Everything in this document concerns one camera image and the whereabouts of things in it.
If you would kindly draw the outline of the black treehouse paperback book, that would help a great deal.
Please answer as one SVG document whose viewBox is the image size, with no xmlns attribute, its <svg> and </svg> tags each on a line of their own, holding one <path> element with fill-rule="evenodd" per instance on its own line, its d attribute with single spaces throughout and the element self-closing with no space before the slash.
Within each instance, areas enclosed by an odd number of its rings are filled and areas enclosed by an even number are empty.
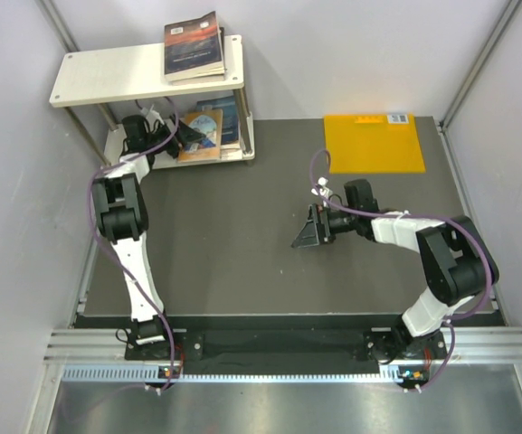
<svg viewBox="0 0 522 434">
<path fill-rule="evenodd" d="M 165 77 L 175 85 L 222 80 L 226 72 L 224 27 L 214 36 L 171 47 L 171 59 L 166 62 Z"/>
</svg>

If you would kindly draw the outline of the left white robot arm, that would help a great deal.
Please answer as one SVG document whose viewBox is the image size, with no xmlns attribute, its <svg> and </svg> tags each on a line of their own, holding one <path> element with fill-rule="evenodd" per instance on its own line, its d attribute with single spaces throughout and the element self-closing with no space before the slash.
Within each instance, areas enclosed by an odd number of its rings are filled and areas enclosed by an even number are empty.
<svg viewBox="0 0 522 434">
<path fill-rule="evenodd" d="M 175 116 L 149 122 L 143 115 L 132 115 L 122 120 L 122 127 L 125 137 L 119 162 L 93 180 L 91 200 L 97 231 L 124 274 L 131 307 L 128 345 L 145 346 L 163 359 L 174 352 L 176 337 L 166 321 L 149 264 L 149 217 L 140 185 L 157 154 L 167 152 L 177 158 L 205 134 Z"/>
</svg>

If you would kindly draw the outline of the blue hardcover book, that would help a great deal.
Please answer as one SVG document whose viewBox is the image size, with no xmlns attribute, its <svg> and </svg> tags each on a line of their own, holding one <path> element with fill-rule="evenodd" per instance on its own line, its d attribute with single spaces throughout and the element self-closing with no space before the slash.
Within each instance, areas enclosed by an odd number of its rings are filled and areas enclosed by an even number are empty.
<svg viewBox="0 0 522 434">
<path fill-rule="evenodd" d="M 221 144 L 228 146 L 239 142 L 239 120 L 234 96 L 200 100 L 195 108 L 197 111 L 220 109 L 223 112 Z"/>
</svg>

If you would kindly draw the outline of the orange illustrated children's book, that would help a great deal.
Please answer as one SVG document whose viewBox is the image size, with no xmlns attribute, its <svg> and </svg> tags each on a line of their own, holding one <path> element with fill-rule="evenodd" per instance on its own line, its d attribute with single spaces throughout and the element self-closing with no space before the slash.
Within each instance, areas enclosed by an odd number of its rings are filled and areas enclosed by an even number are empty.
<svg viewBox="0 0 522 434">
<path fill-rule="evenodd" d="M 189 127 L 206 135 L 199 143 L 182 146 L 179 164 L 203 163 L 221 159 L 223 112 L 220 109 L 198 111 L 181 118 Z"/>
</svg>

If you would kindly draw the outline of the dark sunset cover book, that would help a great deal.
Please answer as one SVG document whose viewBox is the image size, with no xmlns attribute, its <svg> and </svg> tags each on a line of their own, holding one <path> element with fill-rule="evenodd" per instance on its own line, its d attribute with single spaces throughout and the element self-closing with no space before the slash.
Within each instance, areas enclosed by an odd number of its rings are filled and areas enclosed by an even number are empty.
<svg viewBox="0 0 522 434">
<path fill-rule="evenodd" d="M 167 81 L 225 73 L 223 37 L 215 11 L 164 27 L 164 77 Z"/>
</svg>

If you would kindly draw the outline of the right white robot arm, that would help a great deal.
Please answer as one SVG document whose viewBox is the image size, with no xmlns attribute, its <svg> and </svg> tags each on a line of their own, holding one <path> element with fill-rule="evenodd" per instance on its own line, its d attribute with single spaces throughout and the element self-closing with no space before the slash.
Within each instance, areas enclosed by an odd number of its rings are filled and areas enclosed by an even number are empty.
<svg viewBox="0 0 522 434">
<path fill-rule="evenodd" d="M 309 206 L 306 223 L 291 246 L 327 245 L 341 233 L 354 232 L 371 242 L 419 254 L 426 288 L 392 326 L 385 358 L 415 357 L 444 320 L 498 282 L 498 265 L 465 215 L 444 222 L 383 210 L 365 179 L 345 183 L 344 191 L 345 201 L 332 203 L 327 179 L 319 178 L 312 193 L 322 202 Z"/>
</svg>

